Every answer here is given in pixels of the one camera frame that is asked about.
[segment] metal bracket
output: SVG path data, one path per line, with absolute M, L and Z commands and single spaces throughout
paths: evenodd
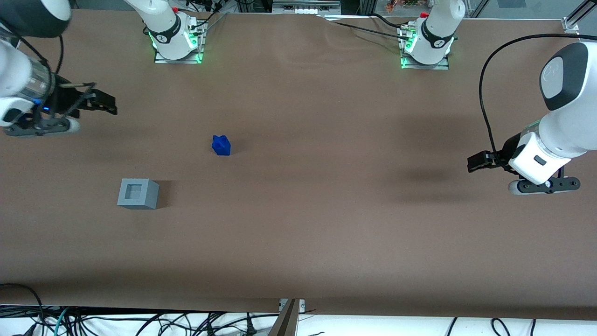
M 282 309 L 284 309 L 284 307 L 286 306 L 286 303 L 288 302 L 288 299 L 280 299 L 280 302 L 278 303 L 278 311 L 282 311 Z M 300 299 L 298 301 L 298 304 L 300 306 L 299 309 L 299 313 L 304 313 L 304 299 Z
M 299 313 L 301 309 L 304 312 L 304 300 L 280 299 L 279 307 L 282 311 L 267 336 L 295 336 Z
M 424 70 L 448 70 L 450 68 L 448 64 L 448 56 L 439 61 L 434 65 L 421 64 L 417 62 L 410 54 L 406 52 L 406 49 L 410 47 L 410 43 L 413 42 L 416 35 L 416 27 L 414 21 L 410 21 L 400 28 L 397 28 L 398 36 L 406 36 L 408 40 L 398 40 L 398 48 L 400 49 L 400 67 L 402 69 L 424 69 Z
M 584 0 L 570 15 L 562 19 L 562 28 L 567 34 L 578 34 L 578 23 L 597 7 L 597 0 Z
M 551 177 L 547 182 L 540 185 L 534 185 L 526 179 L 514 181 L 513 183 L 515 183 L 513 187 L 515 188 L 517 195 L 556 194 L 574 191 L 580 188 L 579 179 L 567 176 Z
M 27 124 L 14 124 L 9 127 L 4 127 L 4 134 L 8 136 L 18 137 L 35 137 L 41 135 L 51 135 L 56 133 L 74 133 L 69 132 L 71 129 L 70 119 L 65 118 L 64 120 L 59 118 L 42 119 L 39 122 L 41 129 L 36 129 L 31 123 Z

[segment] blue block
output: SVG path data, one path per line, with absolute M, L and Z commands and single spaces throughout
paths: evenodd
M 228 141 L 228 138 L 225 135 L 214 135 L 214 141 L 211 143 L 211 147 L 218 155 L 230 155 L 230 141 Z
M 150 179 L 122 179 L 117 205 L 132 210 L 154 210 L 158 206 L 159 185 Z

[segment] white floor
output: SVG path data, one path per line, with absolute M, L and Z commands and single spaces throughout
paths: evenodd
M 149 318 L 152 315 L 135 315 L 134 317 Z M 165 316 L 175 319 L 179 315 L 172 314 Z M 207 314 L 190 315 L 193 326 L 203 321 Z M 227 322 L 242 319 L 245 313 L 229 313 L 214 323 L 214 327 Z M 111 317 L 132 317 L 132 316 L 111 316 Z M 313 336 L 324 332 L 322 336 L 445 336 L 448 326 L 452 321 L 451 317 L 380 317 L 380 316 L 341 316 L 341 315 L 301 315 L 298 323 L 297 336 Z M 454 325 L 451 336 L 493 336 L 489 318 L 466 318 L 461 317 Z M 275 317 L 264 317 L 253 319 L 256 330 L 271 327 Z M 503 319 L 508 327 L 511 336 L 528 336 L 530 334 L 531 320 L 528 319 Z M 186 320 L 180 319 L 177 323 L 187 325 Z M 143 322 L 130 321 L 105 321 L 89 320 L 85 323 L 99 336 L 134 336 L 142 326 Z M 32 325 L 29 318 L 0 319 L 0 336 L 21 335 Z M 239 323 L 237 326 L 245 329 L 246 323 Z M 159 323 L 151 323 L 140 336 L 156 336 L 159 331 Z M 498 328 L 502 336 L 506 333 Z M 35 335 L 40 336 L 41 330 L 38 327 Z M 221 336 L 237 336 L 242 333 L 237 329 L 223 329 L 217 333 Z M 180 328 L 169 329 L 164 336 L 184 336 L 185 332 Z M 597 335 L 597 321 L 571 321 L 571 320 L 538 320 L 535 327 L 535 336 L 595 336 Z

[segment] table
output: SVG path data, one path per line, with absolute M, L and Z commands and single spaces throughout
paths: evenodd
M 1 137 L 2 282 L 60 305 L 276 311 L 300 297 L 318 313 L 597 317 L 597 155 L 568 165 L 579 191 L 553 196 L 466 170 L 489 149 L 485 59 L 559 21 L 465 20 L 449 71 L 401 69 L 392 38 L 315 16 L 228 15 L 201 65 L 154 64 L 142 28 L 135 12 L 76 10 L 64 34 L 61 75 L 98 82 L 118 116 Z M 500 146 L 547 112 L 538 76 L 562 40 L 489 66 Z M 55 64 L 57 40 L 31 42 Z M 161 208 L 116 206 L 122 178 L 158 181 Z

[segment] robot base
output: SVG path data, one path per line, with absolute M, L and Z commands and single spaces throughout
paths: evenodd
M 203 52 L 205 50 L 205 37 L 207 36 L 207 29 L 207 23 L 204 23 L 200 27 L 190 31 L 190 33 L 195 36 L 189 38 L 189 41 L 193 44 L 197 43 L 198 47 L 191 51 L 186 57 L 178 60 L 170 60 L 160 55 L 160 53 L 156 50 L 153 61 L 155 63 L 166 64 L 201 64 L 203 62 Z
M 410 21 L 407 25 L 402 25 L 396 30 L 398 31 L 398 36 L 406 36 L 409 38 L 408 41 L 400 39 L 398 42 L 398 47 L 400 48 L 400 66 L 402 69 L 448 70 L 450 68 L 448 66 L 448 56 L 444 56 L 444 58 L 437 64 L 427 65 L 415 61 L 414 58 L 405 51 L 407 45 L 413 41 L 413 34 L 416 31 L 414 21 Z

